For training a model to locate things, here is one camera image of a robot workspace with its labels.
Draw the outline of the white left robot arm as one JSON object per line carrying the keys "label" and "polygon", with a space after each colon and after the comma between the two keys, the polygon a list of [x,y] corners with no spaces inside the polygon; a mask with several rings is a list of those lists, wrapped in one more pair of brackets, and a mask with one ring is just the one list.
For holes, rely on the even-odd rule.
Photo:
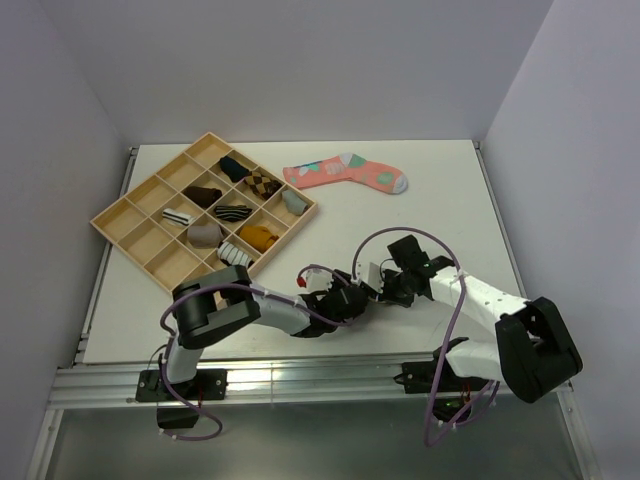
{"label": "white left robot arm", "polygon": [[297,282],[305,291],[290,296],[254,282],[246,267],[230,266],[178,285],[161,317],[170,341],[159,388],[172,399],[190,395],[204,350],[248,325],[318,338],[351,325],[369,303],[366,290],[345,272],[312,264]]}

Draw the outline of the white black striped sock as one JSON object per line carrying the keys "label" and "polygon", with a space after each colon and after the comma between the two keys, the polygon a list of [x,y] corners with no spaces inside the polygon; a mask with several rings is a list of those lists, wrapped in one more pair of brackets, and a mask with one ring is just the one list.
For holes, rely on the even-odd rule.
{"label": "white black striped sock", "polygon": [[254,263],[248,253],[228,241],[224,241],[219,245],[217,256],[221,262],[228,266],[250,268]]}

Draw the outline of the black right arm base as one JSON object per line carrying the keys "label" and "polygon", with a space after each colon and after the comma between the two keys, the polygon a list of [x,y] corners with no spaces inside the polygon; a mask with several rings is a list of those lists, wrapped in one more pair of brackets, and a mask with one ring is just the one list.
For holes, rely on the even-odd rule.
{"label": "black right arm base", "polygon": [[[413,361],[401,364],[401,371],[393,377],[393,381],[403,387],[406,394],[429,393],[434,384],[438,358],[429,361]],[[437,399],[434,403],[433,414],[442,422],[449,422],[451,418],[471,401],[471,395],[479,392],[489,383],[478,377],[458,377],[447,362],[438,384],[438,393],[450,394],[450,397]]]}

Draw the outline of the brown striped sock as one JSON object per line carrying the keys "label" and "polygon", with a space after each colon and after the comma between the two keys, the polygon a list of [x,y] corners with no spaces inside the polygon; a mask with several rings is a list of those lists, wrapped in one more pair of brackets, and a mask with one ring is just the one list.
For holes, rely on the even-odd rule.
{"label": "brown striped sock", "polygon": [[369,300],[377,304],[387,304],[387,300],[380,295],[369,296]]}

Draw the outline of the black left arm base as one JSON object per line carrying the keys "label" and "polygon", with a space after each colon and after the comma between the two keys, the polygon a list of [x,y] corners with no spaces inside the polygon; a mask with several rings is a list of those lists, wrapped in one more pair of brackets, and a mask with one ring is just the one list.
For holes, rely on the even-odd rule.
{"label": "black left arm base", "polygon": [[[198,406],[203,401],[221,401],[225,398],[227,371],[224,369],[198,370],[196,376],[182,383],[173,384],[174,390],[184,399]],[[135,393],[137,403],[163,403],[175,401],[164,385],[158,369],[143,370],[138,378]],[[156,420],[160,428],[187,430],[193,428],[198,415],[188,407],[157,407]]]}

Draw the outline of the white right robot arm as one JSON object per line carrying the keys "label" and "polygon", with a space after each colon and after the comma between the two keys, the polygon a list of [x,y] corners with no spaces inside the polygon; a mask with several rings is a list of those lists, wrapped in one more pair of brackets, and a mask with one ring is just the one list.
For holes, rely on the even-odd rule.
{"label": "white right robot arm", "polygon": [[431,259],[408,235],[388,246],[397,271],[382,271],[381,300],[409,307],[417,296],[448,305],[491,335],[453,337],[434,351],[435,383],[457,388],[465,379],[506,384],[533,403],[579,374],[582,358],[556,304],[501,291],[458,270],[452,259]]}

